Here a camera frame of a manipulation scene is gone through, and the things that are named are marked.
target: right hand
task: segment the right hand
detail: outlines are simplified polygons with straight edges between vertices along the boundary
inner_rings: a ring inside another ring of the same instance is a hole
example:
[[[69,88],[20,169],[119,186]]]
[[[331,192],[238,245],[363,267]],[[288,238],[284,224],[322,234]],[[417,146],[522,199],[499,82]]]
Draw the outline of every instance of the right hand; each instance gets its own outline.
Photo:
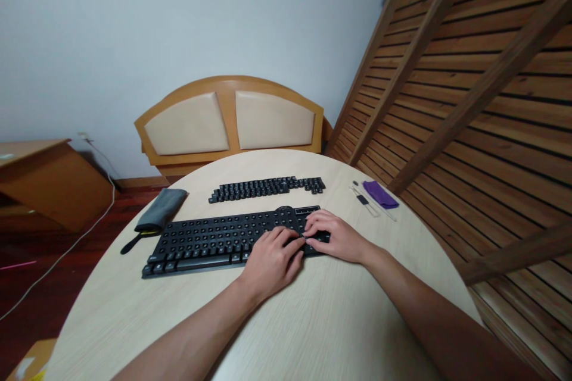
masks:
[[[289,285],[301,269],[304,239],[284,226],[265,232],[252,252],[239,282],[260,303]]]
[[[312,212],[306,220],[305,237],[319,230],[330,233],[329,243],[308,238],[306,242],[322,253],[353,263],[363,263],[363,258],[372,245],[345,221],[327,210]]]

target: black keyboard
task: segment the black keyboard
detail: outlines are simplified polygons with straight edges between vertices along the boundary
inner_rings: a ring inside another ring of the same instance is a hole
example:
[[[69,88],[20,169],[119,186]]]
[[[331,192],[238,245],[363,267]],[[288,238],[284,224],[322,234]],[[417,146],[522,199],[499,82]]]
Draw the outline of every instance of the black keyboard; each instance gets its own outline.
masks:
[[[238,201],[239,199],[255,198],[257,196],[278,195],[289,193],[290,189],[304,188],[313,195],[323,193],[326,186],[321,177],[296,179],[291,177],[274,177],[273,179],[251,180],[249,182],[227,183],[213,191],[209,203]]]
[[[149,256],[143,278],[244,266],[264,232],[285,226],[301,235],[306,216],[319,209],[318,205],[281,207],[262,213],[171,222]],[[318,232],[313,238],[329,242],[329,233]],[[302,250],[304,257],[322,255],[308,244]]]

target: cushioned headboard panel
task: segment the cushioned headboard panel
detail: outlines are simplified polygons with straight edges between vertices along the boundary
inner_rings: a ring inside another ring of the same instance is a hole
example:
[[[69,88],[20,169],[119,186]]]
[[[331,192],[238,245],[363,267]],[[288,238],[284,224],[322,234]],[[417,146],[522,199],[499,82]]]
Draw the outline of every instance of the cushioned headboard panel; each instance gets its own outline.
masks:
[[[163,110],[145,130],[158,155],[179,155],[229,149],[216,93],[198,95]]]
[[[313,111],[274,95],[236,91],[241,149],[265,149],[312,143]]]

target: round table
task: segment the round table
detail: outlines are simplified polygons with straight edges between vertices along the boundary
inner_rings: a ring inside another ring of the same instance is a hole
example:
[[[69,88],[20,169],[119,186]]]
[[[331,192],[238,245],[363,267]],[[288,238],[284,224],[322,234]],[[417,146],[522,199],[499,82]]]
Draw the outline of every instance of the round table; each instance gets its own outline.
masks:
[[[323,194],[288,194],[209,204],[224,183],[296,176],[322,177]],[[453,264],[402,202],[374,218],[349,189],[371,180],[355,168],[304,151],[245,152],[208,164],[172,187],[189,195],[175,220],[320,205],[481,323]],[[127,255],[142,210],[97,264],[68,315],[49,363],[47,380],[108,380],[149,344],[202,307],[243,268],[141,279],[158,238]],[[362,267],[329,256],[309,258],[296,281],[265,302],[246,322],[214,380],[439,379],[434,365],[374,278]]]

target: spacebar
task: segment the spacebar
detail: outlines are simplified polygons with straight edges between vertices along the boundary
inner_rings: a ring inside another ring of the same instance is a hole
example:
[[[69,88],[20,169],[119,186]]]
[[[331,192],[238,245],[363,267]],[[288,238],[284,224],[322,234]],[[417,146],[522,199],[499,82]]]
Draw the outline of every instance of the spacebar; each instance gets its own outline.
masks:
[[[230,255],[220,255],[208,258],[187,259],[177,263],[177,271],[186,271],[189,269],[209,268],[213,266],[228,265],[230,263]]]

